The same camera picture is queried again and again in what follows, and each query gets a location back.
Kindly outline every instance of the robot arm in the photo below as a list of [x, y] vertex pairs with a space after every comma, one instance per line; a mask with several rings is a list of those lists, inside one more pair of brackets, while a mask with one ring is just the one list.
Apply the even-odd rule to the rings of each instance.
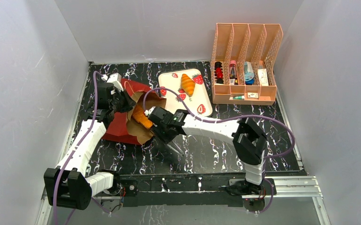
[[[186, 110], [177, 110], [172, 114], [161, 107], [153, 107], [146, 114], [154, 123], [152, 131], [155, 136], [165, 143], [182, 134], [206, 136], [233, 145], [237, 156], [245, 164], [246, 182], [261, 185], [267, 137], [252, 119], [207, 123], [196, 120]], [[212, 118], [202, 119], [218, 121]]]
[[106, 82], [98, 84], [98, 109], [96, 119], [91, 131], [86, 135], [83, 142], [77, 146], [80, 139], [85, 135], [92, 124], [93, 108], [87, 110], [86, 117], [81, 124], [80, 132], [77, 134], [72, 146], [65, 157], [53, 168], [48, 168], [44, 174], [45, 188], [49, 204], [53, 204], [53, 192], [55, 182], [60, 169], [70, 157], [70, 152], [75, 151], [69, 160], [61, 177], [57, 205], [60, 207], [83, 210], [87, 208], [91, 197], [107, 189], [118, 188], [118, 174], [115, 171], [101, 171], [95, 175], [85, 178], [85, 169], [91, 158], [96, 145], [99, 143], [106, 129], [110, 125], [116, 112], [127, 112], [134, 108], [133, 101], [124, 91], [119, 74], [113, 74]]

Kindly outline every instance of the white arm segment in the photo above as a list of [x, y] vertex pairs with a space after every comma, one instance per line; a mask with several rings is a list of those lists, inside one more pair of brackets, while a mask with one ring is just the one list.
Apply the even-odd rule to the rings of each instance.
[[[218, 120], [208, 117], [200, 117], [204, 120]], [[182, 126], [183, 131], [187, 135], [201, 135], [213, 139], [217, 139], [223, 142], [227, 142], [231, 145], [233, 145], [233, 137], [232, 133], [237, 131], [237, 128], [239, 127], [239, 123], [237, 120], [231, 120], [223, 123], [207, 123], [207, 122], [201, 122], [196, 120], [193, 116], [187, 115], [185, 120], [185, 125]], [[259, 165], [249, 165], [245, 164], [245, 170], [246, 175], [245, 179], [246, 181], [260, 185], [262, 182], [262, 172], [264, 170], [263, 164], [264, 164], [264, 154], [265, 152], [262, 152], [262, 161]]]
[[114, 87], [119, 91], [124, 91], [122, 85], [121, 85], [121, 75], [119, 73], [115, 73], [110, 75], [109, 79], [107, 80], [107, 83], [114, 84]]
[[98, 172], [95, 175], [85, 178], [92, 189], [92, 196], [109, 189], [113, 186], [113, 174], [109, 172]]
[[75, 146], [80, 141], [82, 136], [87, 132], [88, 128], [91, 126], [92, 120], [83, 121], [81, 124], [80, 132], [77, 134], [73, 144], [71, 145], [69, 151], [65, 157], [58, 163], [57, 166], [62, 167], [70, 155], [71, 151], [75, 150], [73, 158], [67, 164], [65, 170], [71, 171], [73, 168], [76, 168], [85, 177], [85, 169], [87, 168], [88, 162], [91, 159], [91, 155], [94, 152], [96, 145], [106, 133], [106, 128], [101, 122], [94, 122], [92, 130], [85, 137], [83, 142], [75, 149]]

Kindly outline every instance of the small bottle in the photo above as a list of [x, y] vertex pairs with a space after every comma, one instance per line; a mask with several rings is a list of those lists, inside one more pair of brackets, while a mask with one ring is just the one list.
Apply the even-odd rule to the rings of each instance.
[[230, 78], [230, 83], [234, 83], [234, 85], [238, 85], [239, 83], [237, 82], [237, 72], [236, 72], [236, 60], [232, 60], [230, 61], [230, 66], [229, 66], [229, 78]]

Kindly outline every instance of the orange desk organizer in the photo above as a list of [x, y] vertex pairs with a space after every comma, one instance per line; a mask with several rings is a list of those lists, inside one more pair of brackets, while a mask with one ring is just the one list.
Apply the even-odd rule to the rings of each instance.
[[[217, 23], [211, 57], [212, 102], [214, 104], [272, 105], [276, 101], [277, 86], [273, 65], [283, 39], [280, 24]], [[237, 61], [239, 85], [229, 84], [230, 60]], [[259, 61], [267, 70], [269, 86], [262, 86], [258, 78]], [[215, 80], [215, 62], [223, 65], [224, 84]], [[255, 74], [254, 84], [245, 85], [244, 62], [249, 61]], [[247, 98], [248, 92], [258, 93], [258, 99]], [[233, 100], [244, 95], [245, 100]]]

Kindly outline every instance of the white wall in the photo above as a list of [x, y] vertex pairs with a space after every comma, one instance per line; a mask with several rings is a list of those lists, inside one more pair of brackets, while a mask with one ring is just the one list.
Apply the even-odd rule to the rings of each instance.
[[216, 23], [280, 23], [303, 0], [56, 0], [88, 61], [210, 60]]
[[361, 1], [304, 1], [275, 72], [332, 224], [361, 224]]
[[35, 223], [87, 68], [53, 0], [0, 1], [0, 224]]

